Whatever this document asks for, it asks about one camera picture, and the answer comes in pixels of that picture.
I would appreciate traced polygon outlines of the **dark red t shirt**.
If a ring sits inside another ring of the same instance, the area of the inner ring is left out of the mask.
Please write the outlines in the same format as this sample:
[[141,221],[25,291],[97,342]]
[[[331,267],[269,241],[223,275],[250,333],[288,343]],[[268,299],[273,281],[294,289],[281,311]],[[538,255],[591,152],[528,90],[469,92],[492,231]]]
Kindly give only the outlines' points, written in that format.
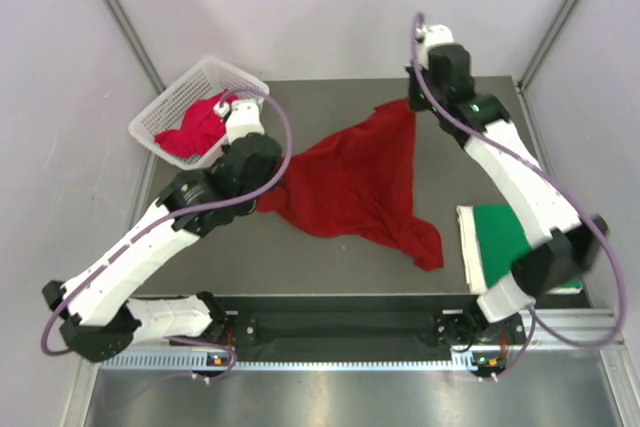
[[257,211],[275,212],[317,237],[358,235],[395,248],[430,271],[444,265],[437,228],[414,214],[416,115],[405,99],[291,158]]

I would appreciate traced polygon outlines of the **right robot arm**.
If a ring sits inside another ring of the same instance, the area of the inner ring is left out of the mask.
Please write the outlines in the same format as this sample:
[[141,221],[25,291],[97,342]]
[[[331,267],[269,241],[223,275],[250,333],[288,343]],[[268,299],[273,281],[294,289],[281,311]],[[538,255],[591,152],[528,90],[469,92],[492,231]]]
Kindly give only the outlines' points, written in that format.
[[589,273],[607,240],[607,224],[580,212],[541,169],[502,102],[477,91],[470,64],[470,53],[458,43],[413,42],[409,106],[434,113],[495,184],[526,239],[525,249],[478,295],[466,319],[469,335],[487,343],[502,332],[504,319]]

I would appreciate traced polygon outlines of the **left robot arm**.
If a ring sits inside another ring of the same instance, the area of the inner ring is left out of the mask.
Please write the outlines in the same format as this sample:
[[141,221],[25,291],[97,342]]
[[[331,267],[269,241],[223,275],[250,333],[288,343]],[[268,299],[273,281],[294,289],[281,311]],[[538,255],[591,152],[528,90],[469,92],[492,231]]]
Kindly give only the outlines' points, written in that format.
[[142,299],[134,292],[172,257],[246,216],[249,193],[272,185],[282,148],[266,134],[234,140],[209,168],[179,172],[138,223],[94,265],[42,289],[68,350],[99,363],[132,344],[170,337],[216,343],[227,317],[209,292]]

